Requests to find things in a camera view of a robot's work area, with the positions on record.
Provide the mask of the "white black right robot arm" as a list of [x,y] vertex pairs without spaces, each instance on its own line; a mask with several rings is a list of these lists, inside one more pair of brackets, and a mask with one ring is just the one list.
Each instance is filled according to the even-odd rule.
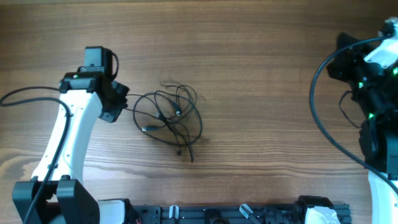
[[[364,159],[350,153],[326,130],[315,108],[315,89],[323,70],[349,85],[365,116],[359,129]],[[309,92],[310,111],[324,137],[340,152],[368,170],[372,222],[397,223],[397,37],[384,34],[358,40],[341,33],[336,51],[316,70]]]

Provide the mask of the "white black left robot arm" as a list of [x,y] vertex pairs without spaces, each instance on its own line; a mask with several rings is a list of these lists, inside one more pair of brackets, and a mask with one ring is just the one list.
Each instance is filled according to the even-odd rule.
[[113,123],[127,106],[118,83],[117,56],[87,47],[85,61],[57,88],[59,111],[49,143],[29,181],[16,182],[12,200],[24,223],[126,223],[126,199],[95,200],[83,185],[83,166],[97,119]]

